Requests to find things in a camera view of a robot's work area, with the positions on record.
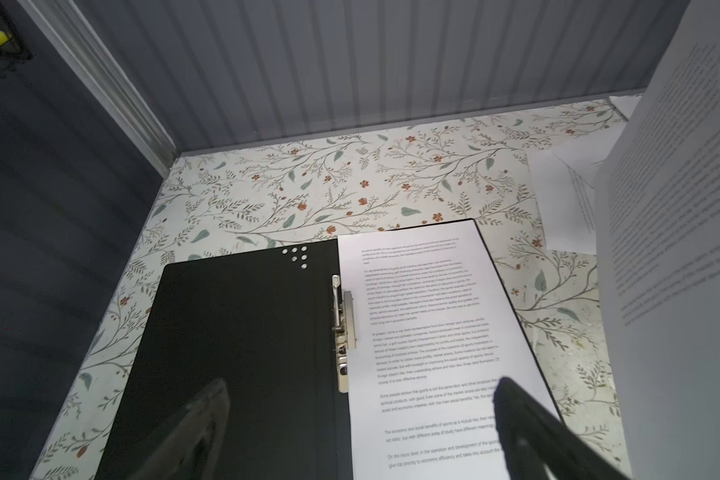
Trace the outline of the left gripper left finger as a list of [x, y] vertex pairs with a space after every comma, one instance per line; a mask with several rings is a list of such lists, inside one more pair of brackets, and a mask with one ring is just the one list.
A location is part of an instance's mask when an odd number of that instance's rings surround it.
[[127, 479], [211, 479], [230, 412], [226, 382], [204, 386], [134, 448]]

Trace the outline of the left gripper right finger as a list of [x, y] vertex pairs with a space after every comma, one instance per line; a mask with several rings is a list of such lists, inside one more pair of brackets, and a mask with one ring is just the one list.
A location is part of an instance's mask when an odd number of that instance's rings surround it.
[[493, 404], [510, 478], [627, 479], [512, 379], [499, 380]]

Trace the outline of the black clip folder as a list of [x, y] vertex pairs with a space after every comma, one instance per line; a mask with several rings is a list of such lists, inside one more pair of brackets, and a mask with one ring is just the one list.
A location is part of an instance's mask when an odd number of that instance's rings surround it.
[[221, 378], [230, 412], [211, 479], [357, 479], [340, 237], [167, 266], [96, 477], [127, 479], [134, 448]]

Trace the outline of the printed paper sheet underneath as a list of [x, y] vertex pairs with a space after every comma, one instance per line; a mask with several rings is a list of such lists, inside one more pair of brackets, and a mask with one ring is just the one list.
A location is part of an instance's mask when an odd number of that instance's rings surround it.
[[688, 5], [595, 192], [632, 473], [720, 479], [720, 1]]

